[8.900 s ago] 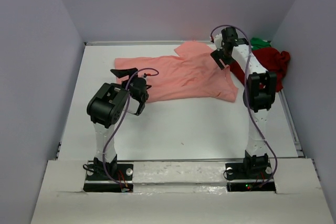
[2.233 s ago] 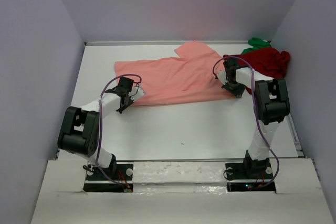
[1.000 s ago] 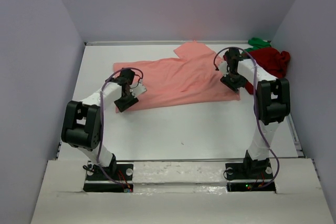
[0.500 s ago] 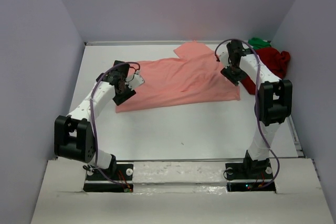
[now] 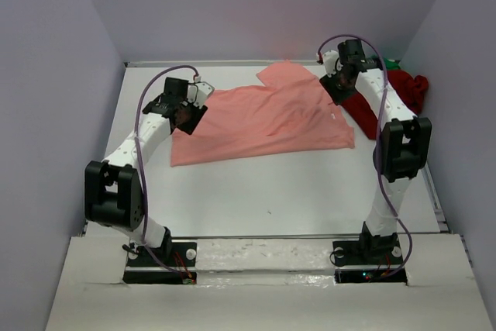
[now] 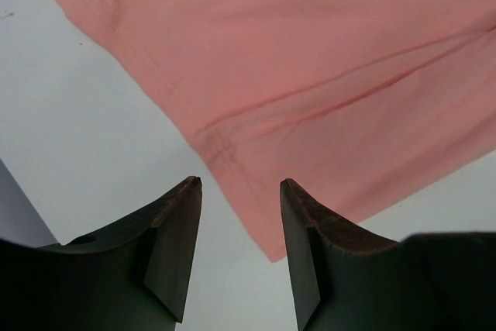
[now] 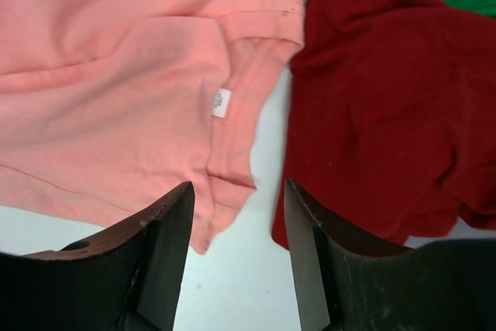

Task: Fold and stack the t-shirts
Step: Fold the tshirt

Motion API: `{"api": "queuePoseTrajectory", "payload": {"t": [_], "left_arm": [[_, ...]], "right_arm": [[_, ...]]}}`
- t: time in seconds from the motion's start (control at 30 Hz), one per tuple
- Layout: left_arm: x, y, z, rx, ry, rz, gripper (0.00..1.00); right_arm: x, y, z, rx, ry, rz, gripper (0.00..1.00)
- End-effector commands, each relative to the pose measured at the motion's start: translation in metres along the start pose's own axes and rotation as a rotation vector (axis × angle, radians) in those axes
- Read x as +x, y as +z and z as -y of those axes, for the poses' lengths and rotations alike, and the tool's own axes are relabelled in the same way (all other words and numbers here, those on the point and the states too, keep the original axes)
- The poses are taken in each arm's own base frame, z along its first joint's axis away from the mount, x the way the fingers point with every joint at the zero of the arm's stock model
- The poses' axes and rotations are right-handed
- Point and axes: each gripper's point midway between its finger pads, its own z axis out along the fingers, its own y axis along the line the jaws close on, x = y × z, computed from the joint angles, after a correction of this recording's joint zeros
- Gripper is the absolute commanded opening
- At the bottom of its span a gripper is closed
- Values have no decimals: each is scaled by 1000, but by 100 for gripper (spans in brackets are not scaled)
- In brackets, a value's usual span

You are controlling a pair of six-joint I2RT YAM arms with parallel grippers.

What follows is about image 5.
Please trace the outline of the pink t shirt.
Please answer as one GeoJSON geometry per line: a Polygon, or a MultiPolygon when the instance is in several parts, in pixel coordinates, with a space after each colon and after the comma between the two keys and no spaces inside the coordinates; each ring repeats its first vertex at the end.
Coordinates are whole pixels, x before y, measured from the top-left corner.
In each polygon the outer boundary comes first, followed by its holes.
{"type": "Polygon", "coordinates": [[[354,148],[353,127],[312,72],[285,61],[257,78],[259,85],[215,91],[193,134],[173,133],[171,166],[354,148]]]}

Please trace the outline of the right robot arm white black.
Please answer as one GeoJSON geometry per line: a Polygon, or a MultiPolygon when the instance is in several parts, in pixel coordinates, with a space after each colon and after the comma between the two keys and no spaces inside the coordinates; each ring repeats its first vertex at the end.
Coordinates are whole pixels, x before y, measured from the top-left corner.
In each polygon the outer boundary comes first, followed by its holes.
{"type": "Polygon", "coordinates": [[[346,34],[340,39],[337,50],[317,49],[317,61],[325,68],[319,82],[335,105],[360,94],[376,116],[377,190],[358,239],[336,241],[330,260],[337,267],[381,267],[389,259],[403,267],[410,255],[401,252],[398,230],[406,226],[399,212],[412,180],[426,165],[432,123],[402,101],[388,80],[381,55],[364,53],[364,39],[346,34]]]}

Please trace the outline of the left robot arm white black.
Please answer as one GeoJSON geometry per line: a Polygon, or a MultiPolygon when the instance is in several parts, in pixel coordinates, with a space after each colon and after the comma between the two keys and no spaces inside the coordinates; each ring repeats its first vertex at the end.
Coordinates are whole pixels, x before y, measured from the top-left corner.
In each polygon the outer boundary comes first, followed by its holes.
{"type": "Polygon", "coordinates": [[[170,230],[150,217],[145,166],[174,131],[191,135],[215,89],[195,78],[166,78],[163,91],[139,103],[132,132],[103,160],[84,170],[84,216],[125,234],[164,266],[173,248],[170,230]]]}

